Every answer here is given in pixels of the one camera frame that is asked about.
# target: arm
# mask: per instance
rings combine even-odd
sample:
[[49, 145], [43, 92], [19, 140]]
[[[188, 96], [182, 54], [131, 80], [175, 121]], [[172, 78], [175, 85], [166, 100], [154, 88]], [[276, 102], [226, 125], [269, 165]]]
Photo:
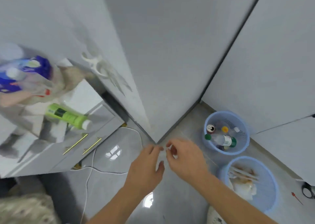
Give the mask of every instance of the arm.
[[192, 185], [228, 224], [277, 224], [208, 172], [202, 151], [188, 140], [172, 139], [166, 147], [171, 170]]
[[163, 162], [155, 171], [160, 150], [163, 148], [148, 145], [141, 151], [130, 165], [124, 186], [87, 224], [122, 224], [127, 221], [141, 200], [162, 180]]

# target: power cord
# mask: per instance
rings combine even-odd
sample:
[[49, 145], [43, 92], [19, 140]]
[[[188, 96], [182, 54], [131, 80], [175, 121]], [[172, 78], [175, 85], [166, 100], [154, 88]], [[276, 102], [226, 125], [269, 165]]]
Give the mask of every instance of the power cord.
[[[137, 131], [137, 130], [135, 130], [135, 129], [133, 129], [133, 128], [129, 128], [129, 127], [120, 127], [120, 128], [127, 128], [127, 129], [131, 129], [131, 130], [133, 130], [133, 131], [136, 131], [136, 132], [139, 134], [139, 136], [140, 136], [141, 149], [143, 148], [143, 146], [142, 146], [142, 138], [141, 138], [141, 135], [140, 135], [139, 131]], [[83, 169], [88, 169], [88, 168], [91, 169], [90, 174], [89, 174], [89, 176], [88, 176], [88, 179], [86, 180], [86, 183], [85, 183], [86, 198], [85, 198], [85, 203], [84, 203], [84, 208], [83, 208], [83, 212], [82, 212], [82, 217], [81, 217], [80, 224], [82, 223], [82, 220], [83, 220], [83, 217], [84, 217], [84, 212], [85, 212], [85, 209], [86, 209], [86, 204], [87, 204], [87, 202], [88, 202], [88, 182], [89, 182], [89, 179], [90, 179], [90, 177], [91, 177], [91, 174], [92, 174], [93, 170], [95, 170], [95, 171], [97, 171], [97, 172], [99, 172], [99, 173], [103, 173], [103, 174], [123, 175], [123, 174], [127, 174], [127, 173], [128, 173], [128, 172], [125, 172], [125, 173], [104, 172], [104, 171], [101, 171], [101, 170], [98, 170], [98, 169], [94, 168], [94, 167], [93, 167], [93, 164], [94, 164], [94, 157], [95, 157], [95, 153], [96, 153], [97, 148], [94, 149], [94, 153], [93, 153], [93, 156], [92, 156], [92, 165], [91, 165], [91, 166], [86, 166], [86, 167], [83, 167], [83, 168], [78, 169], [78, 170], [72, 170], [72, 169], [70, 170], [70, 171], [81, 171], [81, 170], [83, 170]]]

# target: patterned fabric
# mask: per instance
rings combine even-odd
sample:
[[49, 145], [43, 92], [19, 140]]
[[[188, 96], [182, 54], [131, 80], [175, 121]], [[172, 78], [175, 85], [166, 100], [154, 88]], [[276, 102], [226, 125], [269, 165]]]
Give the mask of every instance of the patterned fabric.
[[45, 194], [0, 199], [0, 224], [61, 224]]

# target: glossy floor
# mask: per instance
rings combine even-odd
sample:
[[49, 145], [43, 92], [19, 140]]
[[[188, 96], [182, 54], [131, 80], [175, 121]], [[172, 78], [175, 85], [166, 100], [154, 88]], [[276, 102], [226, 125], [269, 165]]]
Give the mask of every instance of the glossy floor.
[[[201, 141], [203, 123], [211, 112], [198, 104], [179, 125], [163, 140], [165, 146], [170, 138], [191, 139], [203, 151], [209, 170], [216, 173], [218, 168], [233, 157], [222, 155], [207, 149]], [[149, 143], [148, 137], [130, 121], [128, 127], [137, 129], [142, 137], [142, 144]], [[138, 156], [140, 137], [132, 130], [118, 129], [96, 151], [94, 167], [101, 171], [127, 172], [130, 163]], [[259, 159], [273, 172], [280, 190], [277, 207], [269, 214], [280, 224], [312, 223], [315, 218], [315, 200], [305, 198], [301, 193], [301, 183], [296, 182], [281, 166], [277, 165], [270, 154], [254, 144], [250, 144], [242, 155]], [[159, 156], [164, 160], [165, 172], [162, 182], [153, 193], [149, 194], [134, 210], [127, 223], [206, 223], [209, 205], [198, 192], [174, 174], [166, 161], [165, 152]], [[92, 153], [84, 160], [84, 166], [92, 164]], [[45, 174], [42, 180], [63, 223], [79, 223], [85, 202], [85, 185], [90, 169], [69, 171], [59, 174]], [[92, 172], [88, 182], [88, 202], [84, 221], [96, 214], [106, 205], [123, 186], [126, 174], [101, 174]]]

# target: drawer handle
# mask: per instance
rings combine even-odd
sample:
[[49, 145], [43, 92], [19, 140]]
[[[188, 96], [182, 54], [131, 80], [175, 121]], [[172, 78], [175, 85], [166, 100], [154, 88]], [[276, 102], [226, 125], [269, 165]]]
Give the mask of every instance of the drawer handle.
[[87, 150], [84, 150], [84, 153], [83, 153], [83, 155], [85, 155], [86, 154], [86, 152], [88, 152], [91, 148], [93, 148], [98, 142], [100, 142], [101, 141], [101, 139], [102, 138], [98, 138], [98, 140], [91, 146], [91, 147], [89, 147]]
[[88, 136], [88, 134], [82, 134], [83, 137], [80, 138], [80, 140], [78, 142], [76, 142], [74, 145], [72, 145], [70, 148], [68, 148], [62, 155], [65, 155], [66, 153], [68, 153], [74, 146], [76, 146], [78, 143], [80, 143], [86, 136]]

